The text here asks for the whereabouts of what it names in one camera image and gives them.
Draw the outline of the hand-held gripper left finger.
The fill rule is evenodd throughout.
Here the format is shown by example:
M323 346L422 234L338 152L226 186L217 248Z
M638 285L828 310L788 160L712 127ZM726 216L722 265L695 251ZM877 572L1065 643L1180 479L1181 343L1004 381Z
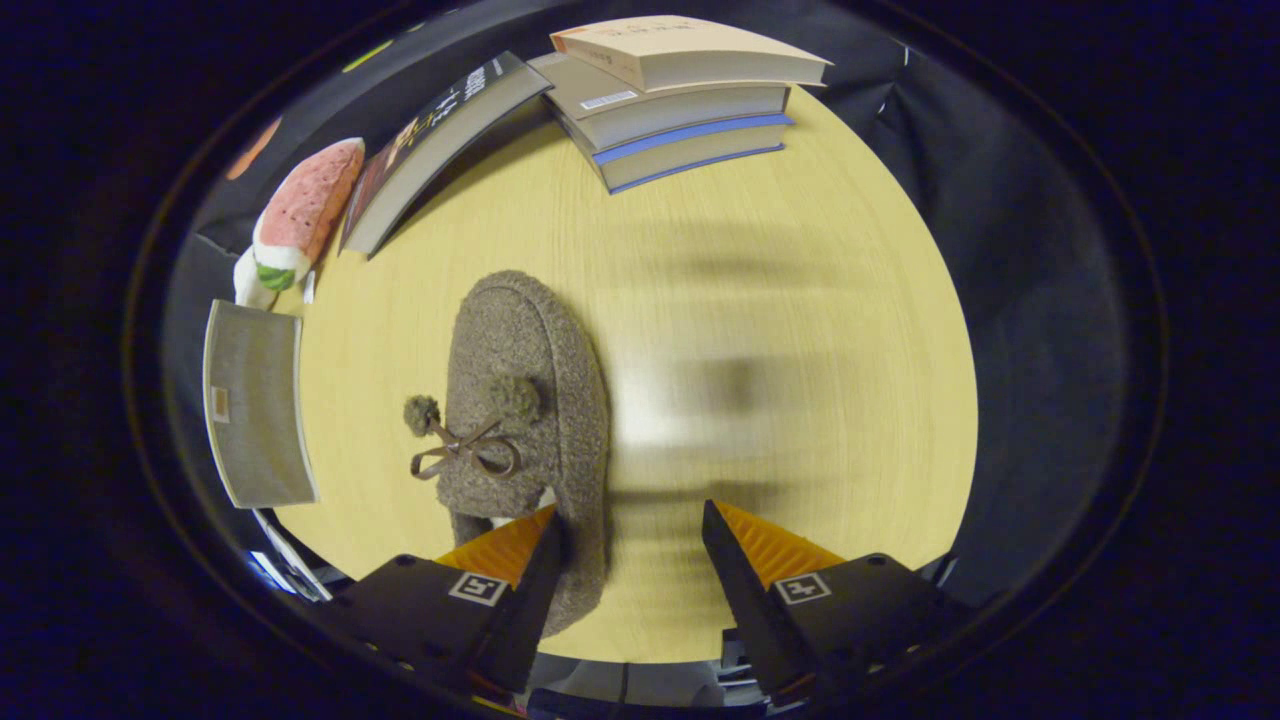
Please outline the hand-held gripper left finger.
M330 620L394 670L485 701L526 685L564 562L556 505L438 559L402 553L335 594Z

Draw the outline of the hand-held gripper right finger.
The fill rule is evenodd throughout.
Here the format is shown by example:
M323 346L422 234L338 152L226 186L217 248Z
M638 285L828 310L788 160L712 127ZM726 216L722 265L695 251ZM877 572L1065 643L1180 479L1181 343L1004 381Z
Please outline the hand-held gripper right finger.
M966 618L886 553L842 559L731 503L704 502L701 542L756 679L782 705L868 696Z

